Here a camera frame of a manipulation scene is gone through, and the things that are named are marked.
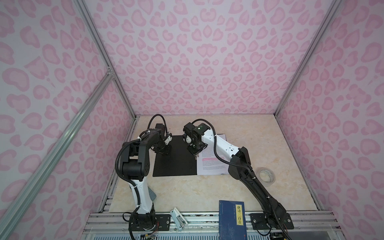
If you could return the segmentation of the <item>grey black file folder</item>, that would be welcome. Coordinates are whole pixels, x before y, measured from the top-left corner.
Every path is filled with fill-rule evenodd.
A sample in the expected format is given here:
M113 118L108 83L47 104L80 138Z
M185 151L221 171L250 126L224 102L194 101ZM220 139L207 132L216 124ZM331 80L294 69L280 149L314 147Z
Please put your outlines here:
M197 156L192 155L182 136L174 136L170 142L171 153L167 156L156 154L153 177L199 176Z

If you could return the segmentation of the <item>white paper sheet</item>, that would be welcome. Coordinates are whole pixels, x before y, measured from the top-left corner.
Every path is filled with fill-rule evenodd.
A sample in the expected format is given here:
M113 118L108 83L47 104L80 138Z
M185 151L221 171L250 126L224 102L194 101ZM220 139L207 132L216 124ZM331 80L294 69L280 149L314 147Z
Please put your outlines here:
M197 155L197 175L213 176L228 175L229 165L222 163L214 154L212 145L208 145Z

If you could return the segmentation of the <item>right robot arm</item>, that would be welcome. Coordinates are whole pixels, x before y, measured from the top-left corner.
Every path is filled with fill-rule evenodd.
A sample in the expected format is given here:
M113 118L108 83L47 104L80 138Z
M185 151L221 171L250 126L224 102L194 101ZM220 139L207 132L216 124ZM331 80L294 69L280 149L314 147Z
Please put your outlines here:
M188 151L196 156L207 147L212 147L215 157L229 166L230 176L242 182L257 199L268 224L272 228L283 230L287 211L257 178L247 148L230 144L216 134L215 128L209 122L203 119L201 121L198 126L191 122L183 128L183 138Z

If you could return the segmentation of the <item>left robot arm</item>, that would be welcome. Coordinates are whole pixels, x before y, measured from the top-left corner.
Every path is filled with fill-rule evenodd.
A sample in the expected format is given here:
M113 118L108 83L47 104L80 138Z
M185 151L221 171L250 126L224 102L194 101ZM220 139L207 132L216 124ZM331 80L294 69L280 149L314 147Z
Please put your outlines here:
M132 211L131 224L149 229L156 224L156 211L147 183L150 172L150 150L166 156L171 151L172 135L165 124L157 124L154 129L143 131L137 139L125 142L115 161L118 177L129 183L132 190L135 209Z

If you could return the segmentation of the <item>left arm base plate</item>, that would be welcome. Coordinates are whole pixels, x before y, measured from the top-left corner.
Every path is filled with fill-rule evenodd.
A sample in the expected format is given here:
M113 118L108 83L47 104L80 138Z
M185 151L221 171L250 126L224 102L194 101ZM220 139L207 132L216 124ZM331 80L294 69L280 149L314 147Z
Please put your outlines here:
M133 220L129 222L132 231L168 231L170 229L171 215L170 214L136 214Z

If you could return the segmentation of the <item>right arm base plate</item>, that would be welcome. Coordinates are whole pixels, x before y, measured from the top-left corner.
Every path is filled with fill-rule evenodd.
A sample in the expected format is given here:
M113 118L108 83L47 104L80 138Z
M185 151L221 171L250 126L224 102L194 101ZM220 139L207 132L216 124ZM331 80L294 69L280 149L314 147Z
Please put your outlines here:
M249 214L253 230L293 230L294 224L290 214L286 213L283 217L278 217L278 220L273 215L265 215L264 213Z

